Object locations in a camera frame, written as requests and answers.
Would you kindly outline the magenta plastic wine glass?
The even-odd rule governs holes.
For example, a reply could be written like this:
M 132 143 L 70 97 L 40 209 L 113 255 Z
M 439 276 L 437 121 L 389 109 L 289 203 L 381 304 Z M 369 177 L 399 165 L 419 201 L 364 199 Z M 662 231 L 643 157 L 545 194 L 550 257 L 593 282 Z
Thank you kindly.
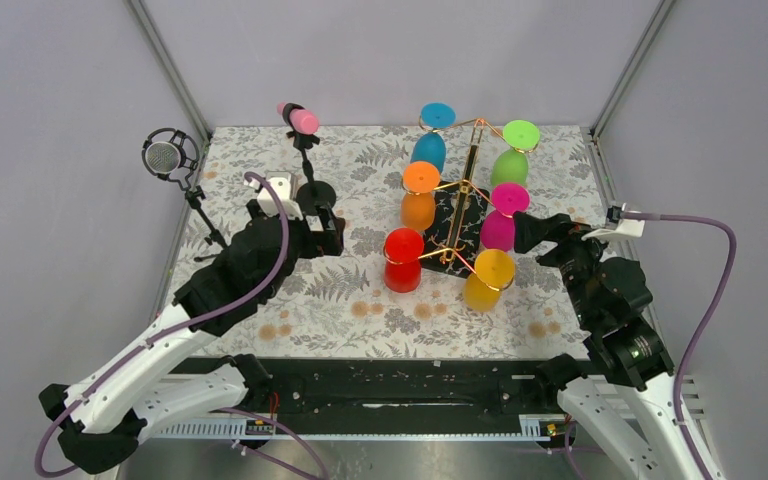
M 491 192 L 490 203 L 493 210 L 482 224 L 480 242 L 486 249 L 510 251 L 515 243 L 514 215 L 528 209 L 531 196 L 520 184 L 500 183 Z

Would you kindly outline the yellow plastic wine glass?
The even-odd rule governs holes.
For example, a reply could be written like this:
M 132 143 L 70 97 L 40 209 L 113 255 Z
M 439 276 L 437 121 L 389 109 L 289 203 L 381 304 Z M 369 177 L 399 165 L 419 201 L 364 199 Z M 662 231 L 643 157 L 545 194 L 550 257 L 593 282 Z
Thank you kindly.
M 514 279 L 515 270 L 515 262 L 505 251 L 487 249 L 479 253 L 464 284 L 465 304 L 478 312 L 492 310 Z

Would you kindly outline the green plastic wine glass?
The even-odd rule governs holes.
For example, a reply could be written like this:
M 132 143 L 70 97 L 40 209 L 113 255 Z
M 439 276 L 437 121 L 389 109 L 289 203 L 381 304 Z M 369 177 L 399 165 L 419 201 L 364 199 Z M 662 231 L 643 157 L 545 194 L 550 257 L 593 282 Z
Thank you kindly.
M 528 153 L 540 142 L 539 128 L 526 120 L 512 120 L 501 130 L 501 138 L 509 149 L 494 162 L 490 183 L 493 187 L 503 183 L 525 186 L 529 174 Z

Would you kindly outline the red plastic wine glass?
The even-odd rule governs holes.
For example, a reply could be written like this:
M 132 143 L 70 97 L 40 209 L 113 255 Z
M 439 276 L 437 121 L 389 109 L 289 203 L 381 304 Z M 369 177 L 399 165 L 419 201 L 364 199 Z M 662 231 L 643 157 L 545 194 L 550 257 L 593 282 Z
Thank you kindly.
M 424 253 L 422 236 L 410 228 L 398 228 L 387 236 L 383 252 L 386 259 L 385 285 L 397 293 L 415 290 L 421 280 L 419 257 Z

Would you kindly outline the orange plastic wine glass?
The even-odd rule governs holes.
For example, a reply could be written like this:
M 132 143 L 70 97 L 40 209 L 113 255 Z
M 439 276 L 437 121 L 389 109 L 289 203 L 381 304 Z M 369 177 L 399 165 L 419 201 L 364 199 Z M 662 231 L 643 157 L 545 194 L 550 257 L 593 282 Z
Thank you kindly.
M 405 168 L 402 175 L 405 194 L 400 210 L 405 227 L 423 232 L 433 224 L 436 209 L 434 189 L 439 182 L 440 172 L 429 162 L 415 161 Z

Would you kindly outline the blue plastic wine glass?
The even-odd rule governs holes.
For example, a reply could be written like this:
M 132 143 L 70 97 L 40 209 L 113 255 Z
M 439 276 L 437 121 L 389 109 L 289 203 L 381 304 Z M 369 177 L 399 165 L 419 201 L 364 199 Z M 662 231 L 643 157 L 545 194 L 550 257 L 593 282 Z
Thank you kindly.
M 455 111 L 445 103 L 433 102 L 420 110 L 419 120 L 429 130 L 422 134 L 412 151 L 411 162 L 424 161 L 442 173 L 446 160 L 446 145 L 440 131 L 454 125 Z

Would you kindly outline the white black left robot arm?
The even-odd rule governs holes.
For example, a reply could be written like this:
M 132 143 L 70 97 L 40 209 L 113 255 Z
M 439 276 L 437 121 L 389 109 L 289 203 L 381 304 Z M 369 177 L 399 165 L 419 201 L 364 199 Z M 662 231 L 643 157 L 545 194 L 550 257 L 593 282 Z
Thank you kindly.
M 221 360 L 177 386 L 161 380 L 201 348 L 255 315 L 300 259 L 339 256 L 345 219 L 328 205 L 312 217 L 259 214 L 227 248 L 197 270 L 170 304 L 127 347 L 83 381 L 51 384 L 39 394 L 52 424 L 38 449 L 55 437 L 68 472 L 98 474 L 124 462 L 154 434 L 201 414 L 264 407 L 273 380 L 252 354 Z

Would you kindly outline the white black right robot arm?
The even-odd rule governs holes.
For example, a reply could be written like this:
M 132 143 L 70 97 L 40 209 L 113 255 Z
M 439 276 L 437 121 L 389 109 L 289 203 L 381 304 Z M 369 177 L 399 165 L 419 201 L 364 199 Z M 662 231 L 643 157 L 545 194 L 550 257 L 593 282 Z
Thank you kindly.
M 602 255 L 611 241 L 641 237 L 649 221 L 697 223 L 724 231 L 727 261 L 698 326 L 703 330 L 734 264 L 734 231 L 708 218 L 636 212 L 626 206 L 609 208 L 607 223 L 601 228 L 576 222 L 566 214 L 539 219 L 516 213 L 513 219 L 516 252 L 527 253 L 545 241 L 554 243 L 537 262 L 560 272 L 579 327 L 588 334 L 584 345 L 589 359 L 638 425 L 632 427 L 606 401 L 594 379 L 568 354 L 539 366 L 533 386 L 537 405 L 569 414 L 626 479 L 724 478 L 682 398 L 686 364 L 672 361 L 665 343 L 643 316 L 653 296 L 639 262 Z

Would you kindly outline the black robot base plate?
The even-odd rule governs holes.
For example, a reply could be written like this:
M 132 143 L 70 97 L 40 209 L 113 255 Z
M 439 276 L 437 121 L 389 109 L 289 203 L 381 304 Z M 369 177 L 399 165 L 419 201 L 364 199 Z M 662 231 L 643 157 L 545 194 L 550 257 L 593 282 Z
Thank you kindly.
M 262 358 L 238 407 L 298 434 L 520 434 L 523 415 L 562 414 L 553 381 L 596 374 L 588 361 Z

